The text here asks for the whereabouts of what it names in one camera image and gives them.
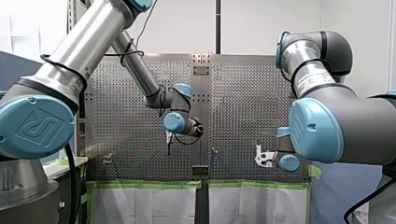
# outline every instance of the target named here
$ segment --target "green tape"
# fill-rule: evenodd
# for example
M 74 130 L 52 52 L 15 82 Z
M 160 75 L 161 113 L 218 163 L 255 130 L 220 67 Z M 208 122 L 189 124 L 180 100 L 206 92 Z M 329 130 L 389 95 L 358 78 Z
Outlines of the green tape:
M 87 202 L 87 194 L 81 195 L 81 204 L 84 204 L 85 202 Z
M 306 214 L 305 221 L 306 224 L 311 223 L 311 186 L 306 190 Z
M 209 180 L 209 187 L 216 189 L 256 187 L 265 189 L 309 189 L 309 183 L 282 183 L 263 180 Z
M 103 180 L 87 182 L 87 215 L 91 223 L 92 200 L 97 189 L 200 189 L 201 181 L 147 181 L 147 180 Z
M 315 177 L 316 179 L 320 179 L 321 170 L 314 165 L 308 165 L 308 175 L 311 177 Z

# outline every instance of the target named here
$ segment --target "wire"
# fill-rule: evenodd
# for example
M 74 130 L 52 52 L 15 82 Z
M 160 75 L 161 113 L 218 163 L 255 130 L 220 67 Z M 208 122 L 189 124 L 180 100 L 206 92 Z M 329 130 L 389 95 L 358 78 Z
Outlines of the wire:
M 152 5 L 151 11 L 149 12 L 148 17 L 146 18 L 145 25 L 143 26 L 143 29 L 142 29 L 142 31 L 140 32 L 140 35 L 137 37 L 136 46 L 139 46 L 140 37 L 143 35 L 143 33 L 144 33 L 145 30 L 146 30 L 146 26 L 148 25 L 149 18 L 150 18 L 150 16 L 151 16 L 152 11 L 153 11 L 154 8 L 155 8 L 155 5 L 157 5 L 157 2 L 158 2 L 158 0 L 155 0 L 154 4 Z
M 76 76 L 78 76 L 82 82 L 82 89 L 81 92 L 84 92 L 85 90 L 87 90 L 87 80 L 85 79 L 85 77 L 79 73 L 78 71 L 74 70 L 73 68 L 69 68 L 66 65 L 62 64 L 62 63 L 56 63 L 53 62 L 50 59 L 50 56 L 48 54 L 42 54 L 40 55 L 40 58 L 46 62 L 51 64 L 52 66 L 58 66 L 61 67 L 64 70 L 67 70 L 73 74 L 75 74 Z M 79 208 L 79 201 L 78 201 L 78 193 L 77 193 L 77 188 L 78 188 L 78 183 L 77 183 L 77 171 L 76 171 L 76 166 L 75 166 L 75 161 L 73 158 L 73 151 L 70 147 L 70 144 L 66 144 L 66 146 L 64 146 L 64 150 L 66 152 L 66 156 L 67 159 L 69 161 L 69 170 L 70 170 L 70 185 L 71 185 L 71 202 L 70 202 L 70 218 L 69 218 L 69 223 L 70 224 L 75 224 L 76 223 L 76 219 L 77 219 L 77 214 L 78 214 L 78 208 Z
M 124 60 L 124 58 L 125 58 L 126 55 L 134 54 L 134 53 L 140 53 L 140 56 L 142 56 L 142 57 L 145 56 L 145 52 L 143 52 L 142 50 L 128 51 L 128 50 L 131 48 L 131 46 L 132 46 L 133 43 L 134 43 L 134 39 L 131 38 L 131 40 L 128 42 L 128 44 L 127 44 L 127 46 L 126 46 L 126 48 L 125 48 L 124 53 L 116 53 L 116 54 L 107 53 L 107 54 L 105 54 L 105 56 L 121 56 L 121 58 L 120 58 L 120 64 L 122 65 L 122 67 L 125 67 L 125 63 L 123 62 L 123 60 Z
M 289 35 L 289 31 L 284 31 L 282 35 L 280 36 L 280 41 L 279 41 L 279 48 L 280 48 L 280 55 L 279 55 L 279 67 L 280 67 L 280 74 L 282 74 L 282 77 L 285 78 L 288 82 L 291 82 L 290 78 L 288 78 L 282 68 L 282 44 L 283 44 L 283 39 L 285 38 L 285 35 Z
M 160 113 L 158 115 L 159 118 L 162 117 L 163 114 L 166 111 L 166 108 L 165 108 L 166 88 L 165 88 L 164 85 L 160 85 L 160 89 L 162 89 L 163 91 L 160 94 L 160 105 L 161 105 L 161 108 L 160 108 Z
M 393 177 L 390 181 L 388 181 L 384 186 L 382 186 L 381 188 L 377 189 L 376 191 L 374 191 L 373 193 L 371 193 L 369 196 L 365 197 L 364 199 L 362 199 L 360 202 L 356 203 L 355 205 L 353 205 L 352 207 L 350 207 L 346 213 L 344 214 L 344 221 L 346 224 L 350 224 L 349 220 L 347 219 L 349 217 L 349 215 L 351 215 L 353 213 L 353 211 L 355 211 L 357 208 L 359 208 L 360 206 L 364 205 L 365 203 L 368 203 L 369 201 L 371 201 L 373 198 L 375 198 L 376 196 L 378 196 L 380 193 L 384 192 L 386 189 L 388 189 L 390 186 L 392 186 L 394 183 L 396 182 L 396 177 Z
M 190 143 L 186 143 L 186 142 L 183 142 L 183 141 L 181 141 L 180 139 L 178 139 L 177 135 L 173 134 L 173 136 L 175 137 L 175 139 L 176 139 L 181 145 L 184 145 L 184 146 L 191 146 L 191 145 L 194 145 L 195 143 L 197 143 L 197 142 L 201 139 L 201 136 L 199 136 L 199 137 L 197 137 L 194 141 L 192 141 L 192 142 L 190 142 Z
M 70 218 L 69 224 L 75 224 L 78 214 L 78 194 L 77 194 L 77 171 L 73 158 L 73 151 L 70 145 L 67 143 L 64 147 L 66 151 L 67 159 L 69 161 L 69 170 L 70 170 L 70 184 L 71 184 L 71 203 L 70 203 Z
M 87 90 L 87 86 L 88 86 L 87 80 L 85 79 L 85 77 L 80 72 L 74 70 L 73 68 L 69 68 L 66 65 L 62 64 L 62 63 L 53 62 L 50 59 L 50 56 L 48 54 L 41 54 L 40 58 L 46 63 L 50 63 L 53 66 L 61 67 L 62 69 L 67 70 L 67 71 L 73 73 L 74 75 L 78 76 L 79 79 L 81 79 L 81 82 L 82 82 L 81 92 L 84 92 L 85 90 Z
M 171 155 L 171 144 L 172 144 L 172 139 L 173 139 L 173 134 L 171 135 L 171 138 L 169 139 L 169 142 L 168 142 L 168 156 L 170 156 Z

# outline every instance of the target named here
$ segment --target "white fabric panel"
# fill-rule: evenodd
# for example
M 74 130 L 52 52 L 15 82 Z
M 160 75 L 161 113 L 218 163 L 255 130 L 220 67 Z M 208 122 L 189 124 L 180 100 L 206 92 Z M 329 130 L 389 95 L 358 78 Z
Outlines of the white fabric panel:
M 193 224 L 195 189 L 98 189 L 91 224 Z
M 210 224 L 305 224 L 307 193 L 255 187 L 209 189 Z

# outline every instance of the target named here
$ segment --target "vertical metal pole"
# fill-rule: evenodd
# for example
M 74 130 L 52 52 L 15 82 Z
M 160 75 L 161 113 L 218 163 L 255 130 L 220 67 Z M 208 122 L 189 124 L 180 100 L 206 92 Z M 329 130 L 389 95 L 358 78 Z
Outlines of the vertical metal pole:
M 221 54 L 221 0 L 216 0 L 216 54 Z

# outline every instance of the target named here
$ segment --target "robotic arm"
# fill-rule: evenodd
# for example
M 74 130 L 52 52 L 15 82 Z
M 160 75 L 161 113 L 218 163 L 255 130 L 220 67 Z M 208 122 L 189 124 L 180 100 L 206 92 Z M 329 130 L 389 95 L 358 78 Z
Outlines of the robotic arm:
M 136 50 L 122 30 L 151 7 L 150 0 L 96 0 L 32 77 L 21 77 L 0 101 L 0 155 L 39 159 L 62 149 L 74 132 L 78 96 L 110 46 L 118 54 Z M 142 60 L 125 54 L 124 64 L 151 108 L 170 108 L 163 123 L 171 133 L 201 136 L 202 125 L 189 117 L 191 87 L 161 88 Z
M 343 85 L 352 67 L 347 41 L 334 32 L 282 35 L 276 65 L 291 75 L 295 151 L 311 161 L 387 165 L 395 160 L 396 93 L 359 98 Z

